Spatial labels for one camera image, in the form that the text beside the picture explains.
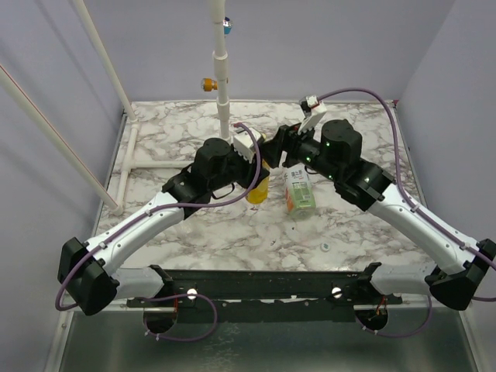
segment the plastic bottle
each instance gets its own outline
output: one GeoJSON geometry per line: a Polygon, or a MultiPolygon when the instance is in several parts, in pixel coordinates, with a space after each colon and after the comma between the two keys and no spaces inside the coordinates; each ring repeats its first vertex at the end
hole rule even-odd
{"type": "Polygon", "coordinates": [[[315,213],[312,183],[303,164],[286,169],[283,174],[286,187],[286,206],[293,219],[306,219],[315,213]]]}

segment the white marble tabletop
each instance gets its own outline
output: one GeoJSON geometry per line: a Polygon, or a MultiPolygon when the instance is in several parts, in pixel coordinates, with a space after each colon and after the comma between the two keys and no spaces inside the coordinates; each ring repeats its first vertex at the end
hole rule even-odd
{"type": "MultiPolygon", "coordinates": [[[[362,133],[362,157],[394,173],[391,128],[375,104],[332,104],[321,122],[348,119],[362,133]]],[[[193,160],[205,139],[218,135],[214,102],[137,102],[141,127],[135,160],[193,160]]],[[[271,137],[282,124],[303,118],[296,104],[233,102],[232,122],[244,122],[271,137]]],[[[127,123],[112,172],[109,191],[116,194],[120,164],[126,151],[127,123]]],[[[407,191],[418,192],[401,146],[401,168],[407,191]]],[[[129,177],[124,217],[148,202],[178,170],[137,169],[129,177]]],[[[134,253],[124,267],[159,264],[165,269],[217,270],[362,270],[371,262],[419,264],[429,258],[402,234],[373,215],[342,200],[332,183],[312,175],[317,210],[305,221],[287,214],[281,169],[271,171],[268,199],[254,206],[245,200],[223,208],[202,209],[134,253]],[[328,251],[321,249],[326,243],[328,251]]],[[[237,187],[231,197],[242,190],[237,187]]],[[[98,233],[122,220],[106,208],[98,233]]]]}

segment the white rod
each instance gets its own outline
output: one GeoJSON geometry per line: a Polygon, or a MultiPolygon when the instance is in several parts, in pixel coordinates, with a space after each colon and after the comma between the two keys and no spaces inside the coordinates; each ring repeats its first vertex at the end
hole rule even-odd
{"type": "Polygon", "coordinates": [[[134,147],[136,145],[136,138],[138,136],[139,126],[137,123],[131,126],[131,133],[129,134],[129,142],[127,143],[126,153],[121,166],[121,177],[119,179],[119,188],[117,189],[117,202],[124,208],[124,197],[126,196],[126,185],[131,171],[131,164],[133,163],[134,147]]]}
{"type": "Polygon", "coordinates": [[[98,179],[86,167],[76,153],[69,147],[58,131],[48,121],[46,116],[35,106],[33,101],[21,89],[16,81],[10,76],[5,68],[0,64],[0,84],[7,93],[14,99],[15,103],[34,121],[38,129],[50,140],[59,150],[64,158],[71,163],[74,169],[94,188],[103,202],[112,210],[119,210],[121,207],[112,199],[105,188],[98,182],[98,179]]]}
{"type": "Polygon", "coordinates": [[[184,168],[191,164],[191,160],[149,160],[135,161],[131,168],[184,168]]]}
{"type": "Polygon", "coordinates": [[[210,18],[214,24],[215,49],[213,59],[215,78],[217,79],[217,112],[220,121],[220,137],[224,140],[230,140],[229,96],[227,95],[228,59],[224,35],[226,0],[208,0],[208,7],[210,18]]]}
{"type": "Polygon", "coordinates": [[[103,46],[102,39],[100,39],[100,36],[98,35],[98,31],[95,28],[95,24],[91,19],[90,13],[88,12],[86,5],[84,4],[84,0],[74,0],[74,4],[76,5],[77,13],[81,17],[81,21],[83,22],[86,32],[90,36],[93,46],[95,47],[98,55],[102,59],[103,66],[107,71],[108,77],[110,78],[110,81],[114,86],[114,89],[117,91],[117,95],[119,96],[122,105],[124,106],[124,109],[127,112],[129,120],[131,120],[131,122],[135,122],[136,115],[133,111],[133,107],[131,107],[131,104],[129,103],[129,99],[127,98],[127,95],[124,92],[124,88],[122,87],[122,84],[119,78],[117,77],[117,73],[115,72],[115,69],[112,66],[112,62],[110,61],[110,58],[107,54],[107,51],[105,50],[105,47],[103,46]]]}

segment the vertical pipe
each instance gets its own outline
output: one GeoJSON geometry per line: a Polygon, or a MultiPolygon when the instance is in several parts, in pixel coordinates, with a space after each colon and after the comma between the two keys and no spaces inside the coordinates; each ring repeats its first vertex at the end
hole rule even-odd
{"type": "Polygon", "coordinates": [[[226,17],[226,0],[208,0],[208,7],[210,9],[210,18],[214,24],[215,50],[213,59],[215,78],[217,80],[217,111],[220,121],[220,136],[224,140],[230,140],[229,96],[227,95],[228,59],[223,24],[226,17]]]}
{"type": "Polygon", "coordinates": [[[105,50],[105,47],[103,46],[102,39],[100,39],[100,36],[98,35],[98,31],[95,28],[95,24],[91,19],[90,13],[88,12],[86,5],[84,4],[84,0],[74,0],[74,4],[76,6],[77,13],[81,17],[81,21],[83,22],[86,32],[90,36],[93,46],[95,47],[98,55],[102,59],[103,66],[107,71],[107,75],[110,78],[110,81],[114,86],[114,89],[117,91],[117,95],[119,96],[122,105],[124,106],[124,109],[127,112],[129,120],[131,122],[135,122],[136,115],[133,111],[133,107],[131,107],[131,104],[129,103],[129,99],[127,98],[127,95],[124,92],[124,88],[122,87],[121,82],[117,76],[117,73],[115,72],[115,69],[112,66],[112,62],[110,61],[110,58],[107,54],[107,51],[105,50]]]}
{"type": "Polygon", "coordinates": [[[120,210],[120,206],[112,199],[105,188],[98,182],[97,178],[86,167],[76,153],[69,147],[58,131],[48,121],[46,116],[34,105],[28,95],[19,87],[9,73],[0,65],[0,84],[14,99],[15,103],[34,121],[41,132],[59,150],[64,158],[74,169],[87,181],[103,202],[114,212],[120,210]]]}

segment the gray wall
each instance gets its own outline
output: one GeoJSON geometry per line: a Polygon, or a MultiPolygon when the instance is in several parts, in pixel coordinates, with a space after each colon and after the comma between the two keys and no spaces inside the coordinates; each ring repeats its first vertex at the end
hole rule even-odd
{"type": "MultiPolygon", "coordinates": [[[[67,0],[5,0],[0,63],[103,181],[120,104],[67,0]]],[[[0,88],[0,370],[40,371],[58,313],[61,245],[98,197],[0,88]]]]}
{"type": "MultiPolygon", "coordinates": [[[[299,99],[346,86],[399,98],[453,0],[227,0],[232,98],[299,99]]],[[[206,0],[87,0],[133,101],[214,98],[206,0]]],[[[363,95],[343,95],[337,99],[363,95]]]]}
{"type": "MultiPolygon", "coordinates": [[[[478,239],[496,239],[496,2],[457,0],[399,104],[429,207],[478,239]]],[[[496,295],[491,272],[479,295],[496,295]]],[[[496,366],[494,305],[477,331],[496,366]]]]}

